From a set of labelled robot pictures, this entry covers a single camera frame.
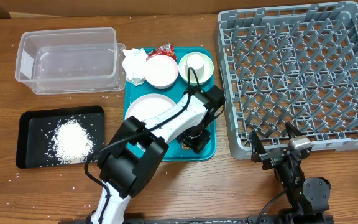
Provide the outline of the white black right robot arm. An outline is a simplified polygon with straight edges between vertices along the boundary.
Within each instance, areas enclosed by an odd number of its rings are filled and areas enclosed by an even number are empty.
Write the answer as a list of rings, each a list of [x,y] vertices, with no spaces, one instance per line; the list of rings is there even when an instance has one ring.
[[[283,191],[269,201],[258,215],[250,215],[248,223],[334,223],[329,210],[330,182],[323,177],[306,178],[301,161],[311,152],[310,139],[289,122],[285,123],[288,145],[266,151],[255,131],[251,132],[252,162],[261,162],[263,170],[273,169]],[[281,209],[277,215],[265,212],[278,198],[286,195],[290,208]]]

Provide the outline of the white cup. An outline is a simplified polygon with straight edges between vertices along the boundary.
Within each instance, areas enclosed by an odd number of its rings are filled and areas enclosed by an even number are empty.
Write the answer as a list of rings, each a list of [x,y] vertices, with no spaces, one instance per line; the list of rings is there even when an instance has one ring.
[[[186,64],[191,67],[197,74],[204,72],[204,58],[200,54],[191,54]]]

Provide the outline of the white rice pile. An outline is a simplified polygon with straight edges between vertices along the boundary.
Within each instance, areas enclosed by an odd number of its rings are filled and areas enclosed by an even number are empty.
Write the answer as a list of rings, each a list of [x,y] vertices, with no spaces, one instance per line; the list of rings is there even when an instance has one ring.
[[[96,145],[94,137],[76,118],[59,120],[48,140],[45,155],[56,159],[58,165],[85,162]]]

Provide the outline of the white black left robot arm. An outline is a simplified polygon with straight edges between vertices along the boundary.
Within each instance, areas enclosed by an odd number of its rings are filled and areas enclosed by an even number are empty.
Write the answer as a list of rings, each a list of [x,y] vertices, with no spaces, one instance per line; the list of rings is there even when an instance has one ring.
[[[121,124],[110,143],[92,153],[101,172],[85,174],[102,186],[96,210],[85,223],[123,223],[129,200],[138,195],[154,176],[169,144],[177,141],[199,154],[211,139],[208,126],[224,109],[224,92],[217,86],[208,91],[189,86],[182,99],[163,113],[143,121],[130,116]]]

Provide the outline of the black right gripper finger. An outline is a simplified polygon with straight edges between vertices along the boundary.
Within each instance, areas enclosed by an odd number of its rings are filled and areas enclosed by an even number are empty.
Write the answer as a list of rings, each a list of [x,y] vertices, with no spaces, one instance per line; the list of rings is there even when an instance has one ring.
[[[261,154],[265,154],[266,150],[264,145],[262,144],[260,138],[257,135],[256,131],[252,131],[251,134],[251,142],[252,142],[252,155],[259,156]]]
[[[294,125],[292,125],[290,122],[286,122],[285,123],[285,127],[286,127],[286,131],[288,134],[289,139],[293,139],[293,138],[297,138],[300,136],[304,136],[304,134],[297,129],[296,127],[294,127]]]

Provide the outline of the brown granola chunk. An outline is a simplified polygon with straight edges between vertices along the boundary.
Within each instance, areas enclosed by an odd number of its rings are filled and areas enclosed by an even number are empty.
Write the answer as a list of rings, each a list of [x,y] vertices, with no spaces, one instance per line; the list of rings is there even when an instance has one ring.
[[[182,149],[183,150],[190,150],[191,148],[189,146],[187,146],[186,144],[182,144]]]

